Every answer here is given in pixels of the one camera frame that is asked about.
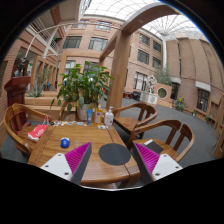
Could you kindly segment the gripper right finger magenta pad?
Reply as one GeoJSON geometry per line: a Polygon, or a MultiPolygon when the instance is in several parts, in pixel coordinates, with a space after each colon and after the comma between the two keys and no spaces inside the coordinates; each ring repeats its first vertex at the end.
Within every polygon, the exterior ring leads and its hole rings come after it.
{"type": "Polygon", "coordinates": [[[161,154],[135,143],[133,145],[142,182],[147,185],[182,169],[168,154],[161,154]]]}

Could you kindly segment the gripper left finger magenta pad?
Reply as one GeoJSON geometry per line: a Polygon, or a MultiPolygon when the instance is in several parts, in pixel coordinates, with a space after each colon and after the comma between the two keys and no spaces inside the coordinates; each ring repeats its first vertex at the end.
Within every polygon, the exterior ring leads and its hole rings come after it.
{"type": "Polygon", "coordinates": [[[66,154],[55,154],[41,169],[79,185],[91,153],[92,145],[86,143],[66,154]]]}

